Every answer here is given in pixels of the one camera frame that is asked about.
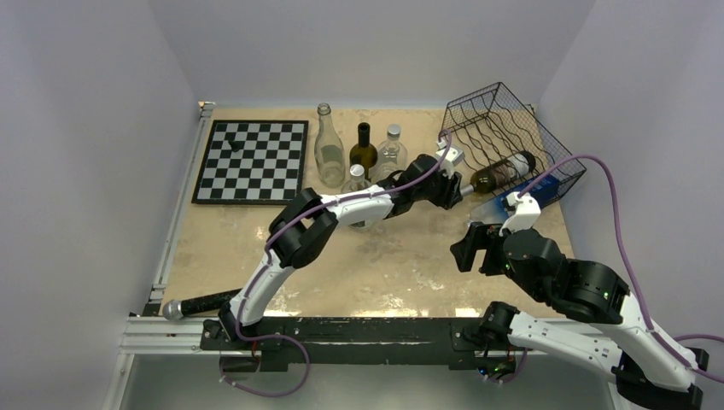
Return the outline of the dark green labelled wine bottle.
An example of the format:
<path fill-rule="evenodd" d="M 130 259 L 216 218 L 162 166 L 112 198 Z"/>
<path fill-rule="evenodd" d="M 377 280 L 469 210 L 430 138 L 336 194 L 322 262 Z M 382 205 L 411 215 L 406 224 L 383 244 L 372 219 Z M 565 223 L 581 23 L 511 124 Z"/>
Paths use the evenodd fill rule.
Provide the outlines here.
<path fill-rule="evenodd" d="M 527 150 L 512 154 L 500 161 L 474 171 L 470 183 L 462 186 L 460 194 L 466 197 L 471 194 L 487 195 L 503 188 L 532 173 L 537 160 Z"/>

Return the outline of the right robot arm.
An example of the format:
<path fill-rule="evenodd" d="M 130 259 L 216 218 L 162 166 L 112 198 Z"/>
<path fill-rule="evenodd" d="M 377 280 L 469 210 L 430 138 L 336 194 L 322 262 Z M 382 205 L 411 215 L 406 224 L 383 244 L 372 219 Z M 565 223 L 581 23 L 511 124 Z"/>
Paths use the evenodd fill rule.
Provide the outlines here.
<path fill-rule="evenodd" d="M 482 322 L 464 338 L 485 348 L 502 345 L 539 350 L 598 373 L 626 400 L 647 409 L 699 409 L 696 385 L 708 353 L 687 348 L 658 327 L 648 329 L 628 284 L 594 261 L 570 259 L 534 229 L 511 232 L 500 224 L 470 224 L 450 247 L 461 272 L 485 253 L 480 272 L 504 275 L 534 301 L 567 319 L 590 325 L 598 337 L 566 331 L 505 302 L 491 302 Z"/>

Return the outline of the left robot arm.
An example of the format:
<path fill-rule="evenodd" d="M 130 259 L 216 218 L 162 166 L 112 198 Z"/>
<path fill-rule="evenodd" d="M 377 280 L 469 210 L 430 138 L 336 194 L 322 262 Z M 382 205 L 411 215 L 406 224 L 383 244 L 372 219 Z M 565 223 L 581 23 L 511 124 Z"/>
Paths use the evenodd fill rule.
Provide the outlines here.
<path fill-rule="evenodd" d="M 337 228 L 407 213 L 416 202 L 450 209 L 463 199 L 456 149 L 419 155 L 399 171 L 363 190 L 320 195 L 304 189 L 270 224 L 264 256 L 248 282 L 219 310 L 221 337 L 233 349 L 254 340 L 254 325 L 287 278 L 314 262 Z"/>

